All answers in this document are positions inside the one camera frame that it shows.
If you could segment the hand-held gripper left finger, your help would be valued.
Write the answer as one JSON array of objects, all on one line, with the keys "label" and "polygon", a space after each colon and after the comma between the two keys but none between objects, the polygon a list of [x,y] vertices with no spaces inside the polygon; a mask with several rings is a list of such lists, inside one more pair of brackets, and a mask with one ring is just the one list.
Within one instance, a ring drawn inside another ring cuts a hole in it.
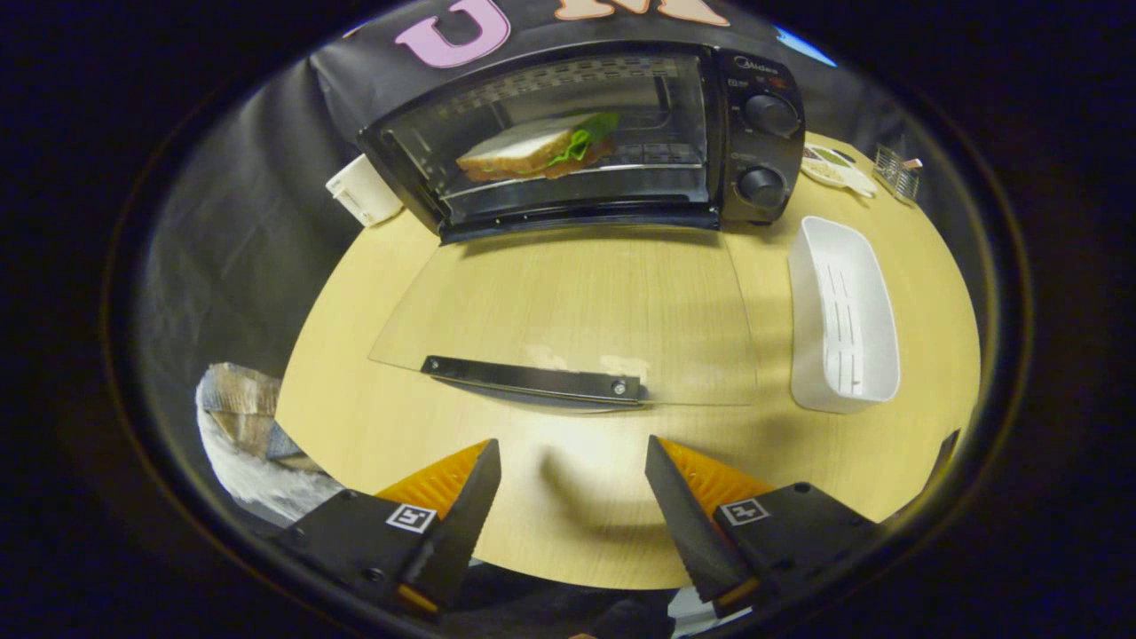
[{"label": "hand-held gripper left finger", "polygon": [[369,604],[435,619],[460,592],[500,482],[499,442],[483,440],[378,493],[333,493],[275,543]]}]

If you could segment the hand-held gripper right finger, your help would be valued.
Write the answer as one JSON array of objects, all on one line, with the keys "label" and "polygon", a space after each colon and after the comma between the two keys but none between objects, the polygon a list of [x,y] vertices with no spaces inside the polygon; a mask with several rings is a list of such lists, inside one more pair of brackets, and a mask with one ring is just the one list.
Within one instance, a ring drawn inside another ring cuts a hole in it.
[{"label": "hand-held gripper right finger", "polygon": [[649,439],[644,474],[690,582],[718,615],[802,596],[883,534],[812,483],[767,486],[661,437]]}]

